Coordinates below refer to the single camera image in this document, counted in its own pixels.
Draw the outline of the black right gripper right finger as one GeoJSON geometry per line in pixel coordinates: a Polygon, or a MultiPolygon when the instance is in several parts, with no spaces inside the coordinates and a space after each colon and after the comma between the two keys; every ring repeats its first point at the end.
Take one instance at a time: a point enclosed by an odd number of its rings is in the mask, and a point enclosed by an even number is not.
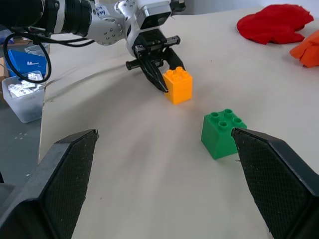
{"type": "Polygon", "coordinates": [[[231,134],[273,239],[319,239],[319,175],[281,139],[244,128],[231,134]]]}

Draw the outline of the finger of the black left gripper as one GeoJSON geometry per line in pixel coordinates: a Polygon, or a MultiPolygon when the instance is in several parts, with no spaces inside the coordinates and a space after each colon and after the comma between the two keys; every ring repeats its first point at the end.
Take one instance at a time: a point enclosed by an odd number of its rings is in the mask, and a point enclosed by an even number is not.
{"type": "Polygon", "coordinates": [[[177,67],[181,67],[185,70],[185,66],[183,64],[183,61],[179,58],[179,56],[175,53],[175,51],[167,47],[162,54],[162,59],[165,60],[170,70],[175,70],[177,67]]]}
{"type": "Polygon", "coordinates": [[[146,78],[160,91],[167,93],[168,88],[164,82],[162,73],[159,70],[159,67],[163,66],[162,60],[150,60],[142,59],[140,61],[140,68],[145,74],[146,78]]]}

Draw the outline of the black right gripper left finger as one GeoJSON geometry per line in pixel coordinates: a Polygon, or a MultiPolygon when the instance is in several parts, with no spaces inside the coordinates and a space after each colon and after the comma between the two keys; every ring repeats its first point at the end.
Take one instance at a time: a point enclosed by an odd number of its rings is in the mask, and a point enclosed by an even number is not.
{"type": "Polygon", "coordinates": [[[86,193],[98,131],[55,142],[22,185],[0,173],[0,239],[71,239],[86,193]]]}

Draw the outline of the orange toy brick cube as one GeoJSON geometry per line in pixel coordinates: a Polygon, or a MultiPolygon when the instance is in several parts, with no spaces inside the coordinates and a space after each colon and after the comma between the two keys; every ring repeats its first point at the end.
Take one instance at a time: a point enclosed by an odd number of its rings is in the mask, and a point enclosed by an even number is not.
{"type": "Polygon", "coordinates": [[[167,70],[163,79],[168,89],[164,95],[174,105],[192,98],[193,77],[181,66],[167,70]]]}

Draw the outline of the green toy brick cube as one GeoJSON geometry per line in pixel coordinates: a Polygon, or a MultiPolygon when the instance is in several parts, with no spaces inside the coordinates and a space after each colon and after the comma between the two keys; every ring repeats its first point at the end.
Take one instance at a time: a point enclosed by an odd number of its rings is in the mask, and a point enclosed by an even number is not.
{"type": "Polygon", "coordinates": [[[237,153],[231,135],[234,127],[247,128],[231,109],[212,112],[204,116],[201,142],[215,160],[237,153]]]}

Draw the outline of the translucent plastic bin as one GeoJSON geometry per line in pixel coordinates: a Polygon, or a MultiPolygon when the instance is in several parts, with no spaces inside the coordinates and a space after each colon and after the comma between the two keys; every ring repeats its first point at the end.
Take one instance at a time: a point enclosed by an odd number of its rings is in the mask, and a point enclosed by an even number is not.
{"type": "Polygon", "coordinates": [[[44,89],[18,98],[12,98],[8,90],[10,84],[18,84],[18,76],[9,77],[2,81],[3,98],[22,123],[28,123],[42,116],[44,89]]]}

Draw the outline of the silver foil packets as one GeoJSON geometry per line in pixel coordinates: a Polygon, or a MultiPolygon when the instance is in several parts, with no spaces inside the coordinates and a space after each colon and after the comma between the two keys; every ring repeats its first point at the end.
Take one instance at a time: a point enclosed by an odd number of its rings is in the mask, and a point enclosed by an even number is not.
{"type": "MultiPolygon", "coordinates": [[[[29,80],[40,81],[43,79],[41,73],[28,73],[29,80]]],[[[18,84],[10,84],[8,90],[12,98],[18,98],[25,95],[32,94],[44,89],[43,84],[30,83],[25,80],[19,80],[18,84]]]]}

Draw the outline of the red cloth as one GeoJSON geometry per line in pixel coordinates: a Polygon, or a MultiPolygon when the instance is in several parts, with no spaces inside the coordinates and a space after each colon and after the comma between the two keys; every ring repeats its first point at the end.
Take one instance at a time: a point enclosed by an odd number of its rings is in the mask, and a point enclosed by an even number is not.
{"type": "Polygon", "coordinates": [[[312,21],[311,13],[300,5],[272,4],[241,18],[236,27],[241,36],[259,44],[289,44],[303,41],[298,31],[312,21]]]}

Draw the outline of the blue box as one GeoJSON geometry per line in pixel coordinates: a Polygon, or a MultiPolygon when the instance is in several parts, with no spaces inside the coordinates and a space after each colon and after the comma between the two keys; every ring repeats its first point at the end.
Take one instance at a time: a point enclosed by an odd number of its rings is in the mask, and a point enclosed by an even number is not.
{"type": "Polygon", "coordinates": [[[9,50],[8,55],[12,65],[21,74],[40,71],[43,77],[46,75],[47,61],[45,57],[15,50],[9,50]]]}

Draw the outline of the orange cloth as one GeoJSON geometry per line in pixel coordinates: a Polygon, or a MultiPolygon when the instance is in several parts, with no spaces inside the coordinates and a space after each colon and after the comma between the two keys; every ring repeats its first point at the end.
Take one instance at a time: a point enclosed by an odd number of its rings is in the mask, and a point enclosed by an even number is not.
{"type": "Polygon", "coordinates": [[[294,47],[290,55],[299,59],[304,67],[319,67],[319,30],[294,47]]]}

